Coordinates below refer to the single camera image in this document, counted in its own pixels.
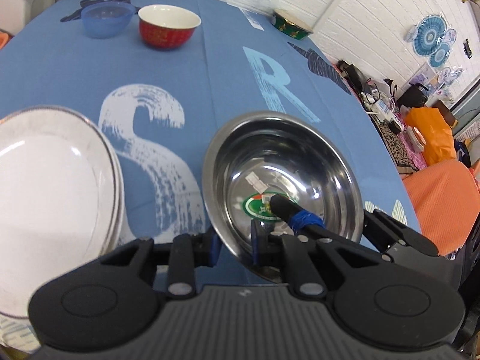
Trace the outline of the blue round wall decoration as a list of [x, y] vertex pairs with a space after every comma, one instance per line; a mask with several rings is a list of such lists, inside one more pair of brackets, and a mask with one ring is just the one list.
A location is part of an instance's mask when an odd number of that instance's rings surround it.
[[412, 45], [416, 55], [427, 58], [433, 69], [440, 69], [450, 57], [457, 32], [442, 16], [429, 15], [412, 26], [403, 39]]

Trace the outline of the green gold patterned bowl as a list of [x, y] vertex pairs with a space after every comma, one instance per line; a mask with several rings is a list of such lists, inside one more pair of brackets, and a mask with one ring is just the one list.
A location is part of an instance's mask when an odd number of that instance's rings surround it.
[[275, 9], [272, 13], [272, 25], [290, 38], [303, 40], [313, 34], [313, 29], [286, 10]]

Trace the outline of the stainless steel bowl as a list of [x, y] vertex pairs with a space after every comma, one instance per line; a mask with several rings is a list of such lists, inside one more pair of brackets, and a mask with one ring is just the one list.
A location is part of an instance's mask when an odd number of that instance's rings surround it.
[[301, 119], [274, 111], [240, 115], [211, 140], [202, 166], [202, 193], [211, 225], [231, 254], [259, 277], [278, 282], [273, 267], [255, 267], [251, 221], [289, 233], [269, 200], [279, 194], [319, 216], [327, 230], [359, 242], [360, 188], [340, 151]]

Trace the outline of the red ceramic bowl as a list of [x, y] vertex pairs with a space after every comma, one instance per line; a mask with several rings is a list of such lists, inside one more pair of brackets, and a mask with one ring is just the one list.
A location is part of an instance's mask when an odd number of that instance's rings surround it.
[[172, 5], [148, 5], [137, 15], [142, 40], [157, 49], [183, 46], [202, 24], [201, 18], [193, 11]]

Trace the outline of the blue translucent plastic bowl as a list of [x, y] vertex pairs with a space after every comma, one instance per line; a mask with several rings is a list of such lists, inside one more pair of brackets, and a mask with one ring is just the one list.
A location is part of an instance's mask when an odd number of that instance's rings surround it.
[[128, 27], [136, 8], [127, 2], [106, 1], [84, 8], [80, 18], [90, 38], [112, 38]]

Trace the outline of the orange plastic basin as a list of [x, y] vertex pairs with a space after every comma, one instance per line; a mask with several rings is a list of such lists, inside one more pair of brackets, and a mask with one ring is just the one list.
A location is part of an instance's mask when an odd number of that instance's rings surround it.
[[0, 50], [10, 41], [11, 37], [7, 33], [0, 33]]

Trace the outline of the blue printed tablecloth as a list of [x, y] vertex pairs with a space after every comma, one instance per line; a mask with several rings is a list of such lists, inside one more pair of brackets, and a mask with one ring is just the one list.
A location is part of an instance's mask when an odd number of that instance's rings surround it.
[[186, 8], [201, 26], [184, 46], [147, 46], [133, 18], [119, 35], [88, 37], [80, 7], [61, 0], [1, 50], [1, 114], [58, 105], [95, 122], [124, 175], [126, 243], [168, 242], [209, 225], [201, 194], [203, 158], [216, 131], [247, 112], [295, 116], [325, 134], [355, 174], [364, 205], [418, 228], [391, 156], [359, 100], [309, 40], [217, 0], [128, 0]]

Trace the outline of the large oval white plate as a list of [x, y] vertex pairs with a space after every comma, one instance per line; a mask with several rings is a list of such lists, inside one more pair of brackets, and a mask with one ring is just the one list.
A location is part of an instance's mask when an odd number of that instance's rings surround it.
[[112, 250], [125, 218], [115, 151], [85, 116], [36, 106], [1, 120], [1, 313]]

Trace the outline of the orange cloth cushion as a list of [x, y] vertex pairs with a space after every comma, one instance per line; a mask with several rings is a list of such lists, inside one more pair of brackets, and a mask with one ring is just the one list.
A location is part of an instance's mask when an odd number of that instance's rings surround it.
[[421, 234], [446, 256], [466, 242], [479, 215], [479, 185], [462, 162], [451, 159], [403, 179]]

